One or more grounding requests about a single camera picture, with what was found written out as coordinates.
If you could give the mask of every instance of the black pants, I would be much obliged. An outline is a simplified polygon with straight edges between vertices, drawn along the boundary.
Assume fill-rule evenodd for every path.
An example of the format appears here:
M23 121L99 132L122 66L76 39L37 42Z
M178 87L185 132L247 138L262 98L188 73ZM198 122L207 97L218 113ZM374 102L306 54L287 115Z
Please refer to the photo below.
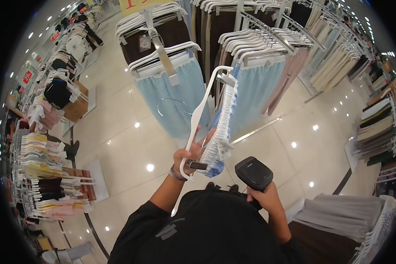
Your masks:
M42 230L30 230L28 228L24 229L24 232L26 235L30 235L32 237L37 237L39 235L42 235L44 237L44 233L42 232Z
M376 70L378 70L378 68L373 67L368 75L371 76Z
M62 142L61 140L59 140L57 137L55 136L51 136L48 133L46 134L47 136L47 140L51 141L51 142L57 142L60 143ZM66 159L73 161L75 159L75 156L73 155L73 147L67 143L64 143L64 151L66 151Z
M95 32L90 28L89 25L86 25L85 29L87 31L88 36L91 36L91 38L95 39L98 45L101 45L101 43L103 43L103 41L95 34ZM88 36L86 37L86 41L90 44L91 48L95 50L96 46Z

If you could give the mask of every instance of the black shirt on hanger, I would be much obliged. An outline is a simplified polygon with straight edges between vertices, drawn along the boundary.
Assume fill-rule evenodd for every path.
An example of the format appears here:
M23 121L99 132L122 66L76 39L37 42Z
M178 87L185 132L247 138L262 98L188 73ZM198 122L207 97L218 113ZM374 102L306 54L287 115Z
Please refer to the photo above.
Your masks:
M258 211L230 193L186 193L174 217L146 202L130 215L108 264L303 263L293 237L280 245Z

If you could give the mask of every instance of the metal clip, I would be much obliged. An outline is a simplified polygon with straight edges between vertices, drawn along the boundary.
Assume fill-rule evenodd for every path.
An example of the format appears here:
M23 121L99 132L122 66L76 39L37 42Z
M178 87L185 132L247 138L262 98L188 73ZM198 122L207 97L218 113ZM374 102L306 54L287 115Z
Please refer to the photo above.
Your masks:
M177 14L177 20L182 21L182 14L180 13L180 11L177 11L176 14Z
M233 81L229 76L227 76L226 74L222 73L222 75L218 74L216 76L216 80L223 83L223 84L227 84L231 87L235 87L236 82Z
M123 45L127 45L126 39L125 39L123 36L120 36L120 42L121 42Z
M207 169L208 164L200 163L198 161L194 161L191 159L186 160L186 165L191 169L199 169L205 171Z

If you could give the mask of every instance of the wrist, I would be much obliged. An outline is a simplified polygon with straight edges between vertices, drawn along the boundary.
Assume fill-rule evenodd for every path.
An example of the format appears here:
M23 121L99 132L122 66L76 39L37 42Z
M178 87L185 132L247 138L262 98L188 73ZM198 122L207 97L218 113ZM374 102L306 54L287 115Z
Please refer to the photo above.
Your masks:
M169 171L169 175L173 178L175 178L176 180L182 181L182 182L186 182L187 179L185 179L182 174L180 173L180 169L179 166L176 166L175 164L173 164L173 166L170 168Z

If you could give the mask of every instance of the price tag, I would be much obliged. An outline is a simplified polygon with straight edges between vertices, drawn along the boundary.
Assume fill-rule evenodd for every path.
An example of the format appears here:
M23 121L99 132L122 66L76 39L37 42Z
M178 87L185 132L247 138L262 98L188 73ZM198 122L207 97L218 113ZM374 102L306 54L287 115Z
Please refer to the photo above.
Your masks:
M142 35L139 38L139 51L143 52L151 48L151 38L147 35Z
M274 13L274 14L271 15L271 19L272 19L273 21L275 21L275 20L277 19L277 16L278 16L278 15L279 15L279 12L276 11L276 13Z
M217 142L217 148L219 149L219 156L221 161L231 156L230 150L233 149L233 146L226 139L219 140Z

